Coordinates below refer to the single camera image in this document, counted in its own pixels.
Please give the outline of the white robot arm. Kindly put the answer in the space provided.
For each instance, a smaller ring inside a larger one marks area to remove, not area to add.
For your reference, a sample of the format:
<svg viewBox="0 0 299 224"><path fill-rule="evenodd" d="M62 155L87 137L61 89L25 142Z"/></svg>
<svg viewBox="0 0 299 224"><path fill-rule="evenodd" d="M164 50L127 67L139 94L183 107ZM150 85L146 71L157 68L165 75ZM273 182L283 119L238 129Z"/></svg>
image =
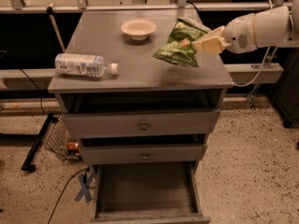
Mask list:
<svg viewBox="0 0 299 224"><path fill-rule="evenodd" d="M299 47L299 0L292 7L268 9L237 17L192 42L198 52L240 54L264 47Z"/></svg>

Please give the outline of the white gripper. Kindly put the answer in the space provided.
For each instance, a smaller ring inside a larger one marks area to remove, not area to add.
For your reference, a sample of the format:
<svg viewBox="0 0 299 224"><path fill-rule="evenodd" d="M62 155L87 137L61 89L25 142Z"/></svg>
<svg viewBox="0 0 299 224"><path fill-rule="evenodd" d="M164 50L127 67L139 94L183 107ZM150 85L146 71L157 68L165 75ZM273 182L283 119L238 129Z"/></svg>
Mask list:
<svg viewBox="0 0 299 224"><path fill-rule="evenodd" d="M225 27L220 26L194 41L192 47L198 52L215 54L220 54L225 49L235 54L252 52L257 49L254 21L254 13L235 18Z"/></svg>

